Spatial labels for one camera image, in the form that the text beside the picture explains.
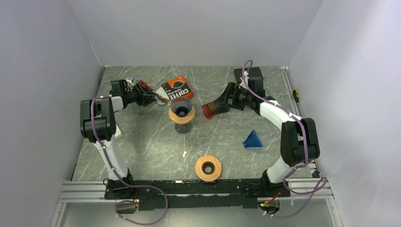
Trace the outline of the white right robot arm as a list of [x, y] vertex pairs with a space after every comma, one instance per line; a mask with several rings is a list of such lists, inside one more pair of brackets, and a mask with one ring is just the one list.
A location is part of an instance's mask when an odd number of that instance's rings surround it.
[[315, 122], [291, 113], [274, 98], [266, 96], [261, 77], [243, 76], [239, 84], [230, 82], [220, 97], [202, 105], [202, 111], [211, 119], [231, 109], [243, 110], [245, 106], [281, 131], [280, 157], [264, 172], [266, 180], [260, 185], [264, 195], [272, 196], [279, 190], [278, 183], [320, 156]]

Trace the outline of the paper coffee filters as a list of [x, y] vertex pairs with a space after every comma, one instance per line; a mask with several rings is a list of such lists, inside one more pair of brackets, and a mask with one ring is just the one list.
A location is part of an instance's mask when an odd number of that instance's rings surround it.
[[167, 93], [164, 91], [164, 89], [162, 87], [160, 87], [157, 91], [156, 91], [157, 97], [156, 97], [156, 101], [158, 105], [164, 106], [164, 105], [170, 105], [171, 101], [168, 98]]

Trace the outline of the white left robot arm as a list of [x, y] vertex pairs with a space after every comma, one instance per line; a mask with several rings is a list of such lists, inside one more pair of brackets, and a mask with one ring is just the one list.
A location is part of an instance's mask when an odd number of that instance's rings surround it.
[[115, 113], [129, 104], [147, 106], [157, 100], [157, 93], [145, 82], [126, 79], [111, 81], [108, 95], [80, 102], [80, 132], [102, 156], [108, 171], [108, 185], [117, 186], [117, 192], [125, 199], [136, 192], [129, 168], [122, 160], [116, 143], [117, 124]]

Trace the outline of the wooden dripper ring holder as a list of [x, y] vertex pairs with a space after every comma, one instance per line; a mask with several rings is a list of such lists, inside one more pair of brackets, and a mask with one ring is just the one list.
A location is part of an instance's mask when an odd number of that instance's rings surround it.
[[189, 123], [194, 119], [194, 117], [195, 117], [195, 109], [194, 109], [193, 107], [192, 107], [192, 109], [189, 110], [189, 111], [188, 111], [188, 108], [186, 108], [186, 107], [178, 107], [177, 110], [178, 110], [178, 113], [180, 113], [182, 110], [183, 110], [184, 112], [187, 113], [186, 116], [180, 116], [180, 115], [177, 115], [177, 114], [173, 111], [172, 108], [169, 108], [169, 111], [168, 111], [169, 118], [170, 118], [174, 123], [176, 123], [176, 124], [178, 124], [178, 125], [189, 124]]

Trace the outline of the red and black cup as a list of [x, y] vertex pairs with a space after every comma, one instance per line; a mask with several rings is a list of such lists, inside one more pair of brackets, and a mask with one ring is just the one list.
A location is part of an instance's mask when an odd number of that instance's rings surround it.
[[213, 101], [201, 106], [202, 112], [206, 119], [210, 120], [216, 114], [223, 114], [230, 111], [227, 104], [223, 102]]

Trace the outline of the orange coffee filter box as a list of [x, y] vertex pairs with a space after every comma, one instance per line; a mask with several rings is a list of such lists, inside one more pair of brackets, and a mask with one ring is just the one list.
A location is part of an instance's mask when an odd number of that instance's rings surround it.
[[165, 91], [167, 98], [170, 101], [173, 101], [179, 97], [192, 99], [194, 96], [193, 90], [184, 76], [178, 76], [168, 82], [165, 82], [161, 85], [161, 87]]

